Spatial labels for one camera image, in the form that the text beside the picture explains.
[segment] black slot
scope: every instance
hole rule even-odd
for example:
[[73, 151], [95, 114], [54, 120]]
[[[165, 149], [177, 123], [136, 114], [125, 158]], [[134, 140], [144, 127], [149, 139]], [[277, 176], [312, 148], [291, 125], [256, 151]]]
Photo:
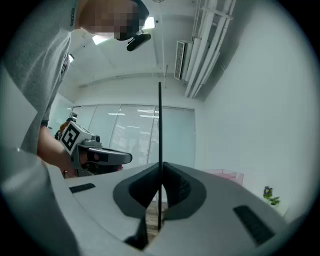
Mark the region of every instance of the black slot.
[[158, 163], [122, 180], [113, 190], [114, 202], [126, 216], [141, 219], [160, 186]]
[[95, 187], [96, 186], [93, 185], [92, 183], [88, 183], [88, 184], [83, 184], [83, 185], [79, 185], [79, 186], [72, 186], [72, 187], [69, 187], [69, 189], [70, 189], [71, 193], [74, 194], [74, 193], [78, 193], [81, 191], [93, 189]]
[[163, 163], [163, 186], [168, 202], [164, 220], [189, 218], [201, 208], [207, 197], [205, 186], [183, 171], [184, 168], [190, 171], [194, 169], [185, 166], [179, 168], [168, 162]]
[[275, 235], [248, 206], [238, 206], [233, 208], [233, 211], [257, 246], [262, 245]]

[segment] small plant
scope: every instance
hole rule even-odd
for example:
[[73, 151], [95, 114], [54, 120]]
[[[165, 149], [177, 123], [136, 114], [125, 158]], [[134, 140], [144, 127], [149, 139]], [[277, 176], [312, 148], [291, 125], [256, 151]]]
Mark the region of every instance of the small plant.
[[267, 199], [272, 206], [278, 205], [280, 203], [279, 196], [272, 197], [272, 187], [265, 186], [263, 190], [263, 197]]

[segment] ceiling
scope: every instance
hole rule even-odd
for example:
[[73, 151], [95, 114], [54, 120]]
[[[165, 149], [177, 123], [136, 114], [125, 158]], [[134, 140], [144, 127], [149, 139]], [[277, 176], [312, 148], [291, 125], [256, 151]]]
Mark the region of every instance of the ceiling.
[[[256, 6], [258, 0], [245, 0], [237, 1], [232, 13], [233, 20], [230, 22], [229, 27], [226, 31], [223, 43], [220, 48], [220, 55], [217, 62], [212, 70], [209, 79], [204, 84], [198, 96], [205, 100], [210, 95], [213, 88], [216, 86], [218, 81], [223, 76], [225, 70], [228, 68], [234, 54], [236, 53], [239, 45], [240, 38], [251, 19], [252, 12]], [[218, 1], [218, 10], [222, 10], [223, 1]]]
[[196, 11], [196, 0], [165, 0], [155, 3], [142, 0], [150, 15], [154, 17], [151, 40], [133, 52], [126, 49], [127, 41], [107, 40], [95, 45], [92, 34], [75, 30], [71, 35], [69, 53], [74, 56], [69, 71], [61, 85], [62, 91], [77, 89], [99, 80], [117, 76], [137, 76], [139, 74], [163, 72], [164, 63], [167, 73], [174, 72], [176, 45], [178, 40], [191, 40]]

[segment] ceiling light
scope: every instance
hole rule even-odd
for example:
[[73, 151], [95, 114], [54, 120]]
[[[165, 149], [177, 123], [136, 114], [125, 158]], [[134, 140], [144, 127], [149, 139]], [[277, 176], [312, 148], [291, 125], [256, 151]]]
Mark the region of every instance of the ceiling light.
[[155, 18], [148, 17], [144, 23], [143, 30], [154, 29], [155, 28]]
[[155, 116], [155, 115], [143, 115], [143, 114], [141, 114], [140, 117], [142, 117], [142, 118], [159, 118], [159, 116]]
[[124, 113], [108, 113], [110, 116], [125, 116]]
[[153, 110], [137, 109], [138, 112], [153, 113]]
[[94, 37], [92, 37], [92, 40], [94, 41], [95, 45], [97, 46], [98, 44], [101, 44], [104, 41], [107, 41], [111, 38], [114, 38], [114, 34], [109, 34], [106, 36], [103, 35], [95, 35]]
[[72, 56], [72, 54], [69, 54], [69, 60], [70, 60], [70, 63], [75, 60], [75, 58]]

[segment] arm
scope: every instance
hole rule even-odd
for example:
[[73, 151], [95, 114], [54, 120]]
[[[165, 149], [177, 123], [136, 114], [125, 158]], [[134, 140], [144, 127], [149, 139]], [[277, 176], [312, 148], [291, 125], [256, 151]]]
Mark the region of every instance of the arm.
[[75, 176], [76, 171], [72, 167], [71, 158], [64, 146], [50, 134], [46, 126], [41, 126], [38, 138], [37, 155], [48, 164], [59, 167]]

